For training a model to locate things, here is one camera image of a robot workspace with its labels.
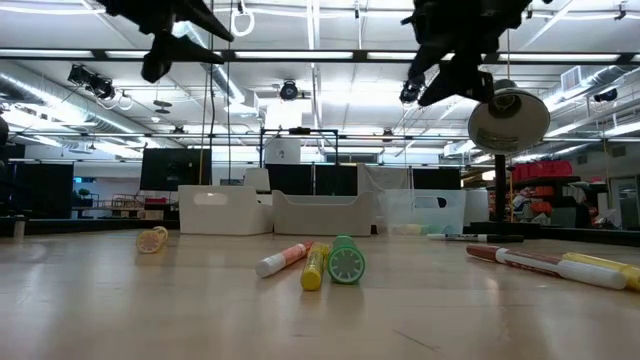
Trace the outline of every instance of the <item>black screen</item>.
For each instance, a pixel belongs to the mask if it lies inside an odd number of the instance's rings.
[[[271,190],[287,195],[313,195],[311,165],[267,164]]]
[[[316,195],[357,196],[358,168],[355,166],[316,166]]]
[[[178,191],[179,185],[211,184],[211,150],[145,149],[140,190]]]
[[[11,206],[35,219],[71,218],[73,165],[17,164]]]
[[[413,188],[460,190],[459,169],[413,169]]]

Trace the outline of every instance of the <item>ceiling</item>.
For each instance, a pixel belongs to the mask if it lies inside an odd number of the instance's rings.
[[[356,50],[361,49],[415,51],[413,32],[410,27],[400,26],[399,20],[413,9],[410,0],[360,0],[362,11],[360,21],[355,18],[354,0],[319,0],[320,25],[317,33],[319,42],[316,49]],[[570,4],[570,11],[553,25],[548,26],[555,13]],[[501,51],[561,51],[561,52],[636,52],[640,48],[637,29],[640,18],[640,0],[625,1],[628,16],[620,21],[611,17],[618,11],[620,0],[555,0],[545,5],[540,0],[533,1],[534,17],[524,20],[523,25],[500,39]],[[230,26],[230,9],[237,1],[215,1],[214,12],[227,28]],[[229,44],[219,39],[214,41],[215,49],[271,49],[307,50],[310,48],[307,4],[303,0],[248,0],[246,9],[255,17],[255,27],[251,33],[236,37]],[[2,11],[2,7],[14,11]],[[0,2],[0,48],[67,48],[67,49],[149,49],[152,38],[138,32],[128,20],[105,14],[83,14],[57,16],[15,12],[15,8],[62,11],[88,10],[100,8],[95,1],[76,0],[24,0]],[[608,19],[580,20],[587,17]],[[237,18],[237,28],[242,31],[248,25],[248,16]],[[199,36],[207,41],[207,35],[196,29]],[[20,60],[21,67],[57,83],[69,90],[75,86],[67,81],[72,63],[69,61]],[[190,132],[200,132],[203,118],[208,132],[215,113],[216,124],[221,129],[231,124],[234,132],[257,131],[260,122],[257,117],[230,116],[224,110],[225,99],[218,89],[215,111],[205,85],[205,71],[200,64],[176,63],[168,76],[157,85],[149,84],[140,77],[139,62],[73,62],[84,64],[93,72],[113,79],[116,88],[124,90],[134,100],[129,110],[117,107],[113,110],[141,126],[156,132],[168,132],[174,126],[186,125]],[[316,65],[320,72],[322,106],[321,123],[324,128],[339,129],[344,133],[376,133],[391,127],[396,133],[408,131],[429,134],[467,135],[468,116],[475,107],[472,101],[450,98],[427,109],[403,107],[398,95],[405,80],[406,64],[376,63],[326,63]],[[496,79],[509,74],[521,88],[544,98],[547,91],[556,87],[560,75],[572,68],[567,65],[512,65],[507,69],[502,65],[485,66]],[[295,80],[298,87],[312,94],[313,72],[311,64],[291,63],[231,63],[225,65],[230,79],[242,89],[252,90],[260,98],[260,107],[278,102],[277,87],[283,80]],[[633,82],[626,80],[621,88],[625,95],[635,93]],[[79,94],[87,98],[91,95],[84,90]],[[153,105],[156,99],[174,104],[171,113],[160,116],[159,122],[151,120],[157,116]],[[311,101],[298,100],[305,109],[302,125],[314,127]],[[586,106],[573,103],[553,113],[552,129],[566,125],[586,116]],[[190,144],[184,140],[183,145]],[[443,146],[446,142],[419,143],[420,146]]]

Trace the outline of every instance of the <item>metal frame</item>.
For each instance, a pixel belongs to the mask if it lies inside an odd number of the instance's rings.
[[[11,54],[12,51],[32,52],[33,54]],[[38,52],[49,51],[51,54],[38,54]],[[135,62],[143,61],[143,56],[148,50],[146,49],[51,49],[51,48],[19,48],[6,47],[0,48],[0,60],[38,60],[38,61],[81,61],[81,62]],[[309,50],[309,49],[291,49],[291,50],[266,50],[266,49],[237,49],[237,50],[214,50],[220,53],[225,62],[232,63],[279,63],[279,62],[302,62],[302,63],[389,63],[389,64],[409,64],[413,60],[412,57],[393,58],[390,56],[386,59],[372,58],[370,54],[415,54],[415,50]],[[78,56],[73,53],[64,54],[64,52],[90,52],[91,56]],[[109,56],[110,52],[118,52],[118,56]],[[269,53],[269,56],[242,57],[238,54],[242,53]],[[348,58],[327,58],[323,57],[323,53],[351,53]],[[291,53],[305,54],[304,58],[292,58]],[[501,55],[505,57],[511,55],[511,60],[500,59]],[[519,60],[522,55],[538,56],[538,55],[562,55],[567,56],[563,60]],[[579,59],[580,57],[588,57],[590,55],[611,55],[616,56],[615,60],[589,60]],[[484,64],[487,65],[640,65],[640,52],[622,52],[622,53],[603,53],[603,52],[532,52],[532,51],[512,51],[511,53],[501,51],[494,54],[488,54],[484,58]]]
[[[288,134],[280,134],[282,131],[289,131],[289,130],[283,130],[283,129],[265,129],[265,128],[261,128],[260,129],[260,143],[258,144],[258,153],[260,156],[260,163],[259,166],[262,167],[262,163],[264,160],[264,156],[262,155],[262,152],[264,151],[264,135],[266,135],[269,132],[274,132],[275,136],[274,138],[279,139],[279,138],[283,138],[283,139],[305,139],[305,135],[288,135]],[[336,137],[336,143],[335,143],[335,154],[336,154],[336,166],[340,165],[340,162],[338,161],[338,140],[340,139],[340,135],[338,134],[338,130],[336,129],[310,129],[309,130],[312,133],[318,133],[320,134],[319,137],[316,137],[316,139],[324,139],[324,136],[322,136],[322,134],[324,133],[332,133],[335,137]]]
[[[278,129],[263,129],[266,132],[278,132],[278,131],[288,131],[288,130],[278,130]],[[339,131],[336,129],[312,129],[311,132],[317,133],[333,133],[336,137],[336,147],[337,141],[339,139],[342,140],[371,140],[371,141],[382,141],[382,140],[407,140],[407,141],[463,141],[470,140],[468,136],[424,136],[424,135],[362,135],[362,134],[339,134]],[[80,132],[51,132],[51,131],[10,131],[9,136],[59,136],[59,137],[70,137],[70,138],[102,138],[102,137],[121,137],[121,138],[138,138],[138,137],[150,137],[150,138],[168,138],[168,139],[176,139],[176,138],[184,138],[184,139],[201,139],[203,136],[205,138],[213,138],[213,139],[227,139],[231,137],[232,139],[260,139],[261,141],[264,138],[265,133],[249,133],[249,134],[226,134],[226,133],[187,133],[187,134],[173,134],[173,133],[80,133]],[[322,135],[291,135],[291,134],[279,134],[278,137],[283,139],[323,139]],[[604,140],[601,138],[580,138],[580,137],[545,137],[542,138],[540,143],[558,143],[558,142],[567,142],[572,144],[592,144],[592,143],[602,143]],[[640,143],[640,137],[612,137],[607,138],[606,141],[608,143]]]

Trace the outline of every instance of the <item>yellow marker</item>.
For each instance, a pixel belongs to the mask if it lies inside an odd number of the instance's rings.
[[[627,288],[640,291],[640,268],[607,259],[601,259],[589,255],[566,253],[562,255],[564,260],[571,260],[583,264],[600,266],[622,273],[627,278]]]
[[[320,289],[322,285],[322,274],[324,273],[325,259],[329,255],[329,246],[321,243],[314,243],[309,250],[307,263],[300,276],[300,285],[308,291]]]

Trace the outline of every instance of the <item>white storage bin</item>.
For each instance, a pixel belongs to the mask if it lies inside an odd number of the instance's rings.
[[[464,190],[385,190],[383,196],[389,233],[462,234]]]

